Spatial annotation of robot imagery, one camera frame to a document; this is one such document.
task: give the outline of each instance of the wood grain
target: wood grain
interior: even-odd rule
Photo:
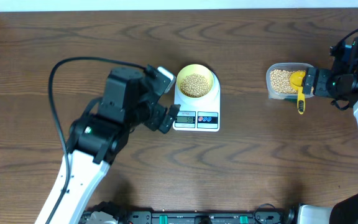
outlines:
[[[0,223],[33,223],[62,152],[47,99],[61,59],[79,55],[163,65],[208,64],[222,88],[221,130],[153,133],[139,126],[89,205],[113,200],[155,210],[252,210],[334,204],[358,191],[358,129],[328,99],[268,99],[273,63],[329,68],[333,45],[358,27],[358,9],[0,13]],[[102,94],[112,65],[59,69],[64,130]],[[161,102],[173,103],[173,92]]]

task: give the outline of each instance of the plastic container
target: plastic container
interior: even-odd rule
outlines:
[[[276,92],[272,87],[272,81],[270,80],[270,72],[275,69],[280,70],[286,70],[289,72],[298,71],[298,70],[306,70],[307,68],[313,68],[312,65],[309,65],[307,63],[277,63],[270,68],[268,68],[266,72],[266,84],[267,84],[267,90],[268,90],[268,97],[270,99],[278,99],[278,100],[284,100],[284,99],[297,99],[297,94],[288,94],[288,93],[279,93]],[[305,98],[312,97],[313,94],[310,93],[310,95],[305,95]]]

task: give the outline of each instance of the yellow measuring spoon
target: yellow measuring spoon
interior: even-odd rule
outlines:
[[[303,77],[305,77],[306,72],[294,72],[292,73],[290,77],[290,85],[294,90],[298,90],[298,112],[299,114],[303,114],[305,112],[305,94],[302,93],[303,86],[302,86],[302,80]]]

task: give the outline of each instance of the white digital scale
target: white digital scale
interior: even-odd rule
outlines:
[[[192,98],[183,94],[180,84],[188,75],[199,74],[207,78],[210,91],[202,97]],[[173,123],[178,131],[219,131],[221,127],[221,86],[216,75],[202,65],[183,68],[175,85],[175,104],[180,111]]]

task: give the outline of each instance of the scale display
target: scale display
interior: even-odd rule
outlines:
[[[194,117],[178,116],[176,119],[178,123],[194,123]]]
[[[218,117],[217,112],[179,111],[175,119],[175,127],[217,129]]]
[[[195,111],[179,111],[175,119],[175,127],[177,128],[196,128],[196,112]]]

